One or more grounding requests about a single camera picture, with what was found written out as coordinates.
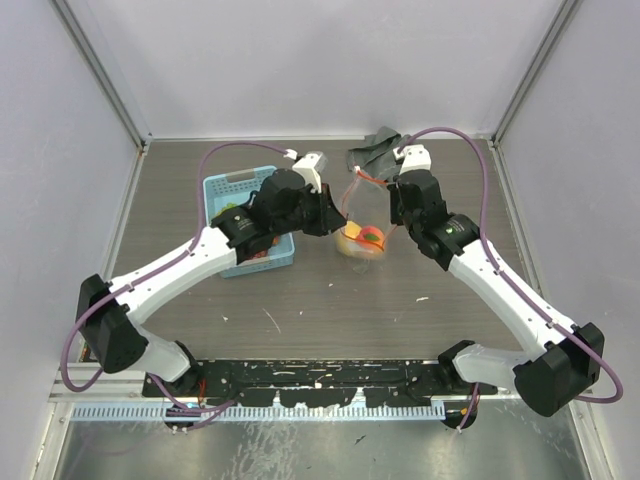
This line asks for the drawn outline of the yellow apple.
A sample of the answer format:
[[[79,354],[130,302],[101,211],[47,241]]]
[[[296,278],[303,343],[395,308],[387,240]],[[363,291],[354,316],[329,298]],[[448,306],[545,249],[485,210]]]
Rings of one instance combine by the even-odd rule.
[[[346,225],[334,233],[336,249],[339,253],[355,258],[360,247],[356,240],[361,231],[361,227],[352,220],[348,220]]]

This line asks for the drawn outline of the clear zip top bag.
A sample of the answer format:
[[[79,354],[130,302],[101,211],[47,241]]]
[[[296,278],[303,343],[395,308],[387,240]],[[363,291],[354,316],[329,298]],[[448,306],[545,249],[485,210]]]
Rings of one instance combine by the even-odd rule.
[[[376,263],[386,259],[389,239],[396,229],[390,220],[387,182],[371,178],[359,167],[355,167],[352,181],[339,202],[339,211],[347,221],[352,220],[361,228],[368,225],[375,226],[386,235],[383,250],[369,249],[358,243],[360,250],[355,258],[340,253],[354,272],[363,275]]]

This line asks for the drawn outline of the orange peach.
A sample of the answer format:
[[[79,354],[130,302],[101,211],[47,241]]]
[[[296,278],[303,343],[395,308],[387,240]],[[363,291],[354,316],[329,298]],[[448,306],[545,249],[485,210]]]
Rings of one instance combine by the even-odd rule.
[[[383,250],[386,235],[381,229],[368,225],[359,230],[356,241],[366,248]]]

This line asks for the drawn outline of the red strawberry cluster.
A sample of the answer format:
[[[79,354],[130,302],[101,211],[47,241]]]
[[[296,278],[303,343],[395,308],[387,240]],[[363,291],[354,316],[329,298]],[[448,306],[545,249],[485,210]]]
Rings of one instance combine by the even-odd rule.
[[[260,252],[256,252],[254,255],[252,255],[249,260],[250,261],[262,261],[264,258],[269,256],[269,252],[278,244],[280,243],[280,237],[276,236],[273,238],[271,245],[266,249],[266,250],[262,250]]]

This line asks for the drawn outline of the blue plastic basket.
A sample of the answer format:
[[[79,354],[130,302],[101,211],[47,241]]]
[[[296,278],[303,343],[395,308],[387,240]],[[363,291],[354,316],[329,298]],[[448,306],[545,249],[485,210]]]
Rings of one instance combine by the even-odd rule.
[[[240,205],[249,200],[253,191],[258,191],[263,181],[276,170],[268,165],[236,171],[228,174],[213,175],[203,180],[203,200],[206,221],[210,222],[221,213],[221,209],[228,203]],[[281,236],[280,243],[275,246],[269,256],[262,261],[246,261],[240,266],[229,268],[219,273],[224,279],[249,275],[263,271],[288,267],[293,264],[295,244],[291,233]]]

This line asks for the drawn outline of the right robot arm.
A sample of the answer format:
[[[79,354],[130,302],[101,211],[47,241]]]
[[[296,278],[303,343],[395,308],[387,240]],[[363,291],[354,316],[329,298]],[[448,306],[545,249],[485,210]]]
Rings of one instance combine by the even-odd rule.
[[[438,358],[444,390],[459,394],[472,383],[504,388],[551,417],[598,380],[603,332],[592,323],[576,324],[518,277],[469,217],[448,211],[429,171],[403,173],[388,190],[393,223],[406,228],[423,255],[476,293],[521,347],[507,351],[459,342]]]

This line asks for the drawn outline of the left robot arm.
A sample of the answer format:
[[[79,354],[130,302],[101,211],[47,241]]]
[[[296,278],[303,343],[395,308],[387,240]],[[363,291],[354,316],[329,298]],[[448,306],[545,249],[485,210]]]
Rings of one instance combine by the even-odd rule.
[[[206,278],[269,250],[275,238],[301,231],[323,237],[346,224],[326,183],[310,184],[292,169],[278,169],[248,200],[228,208],[193,239],[127,275],[81,285],[79,332],[101,372],[143,371],[178,396],[199,387],[201,366],[178,341],[146,331],[144,323],[160,307]]]

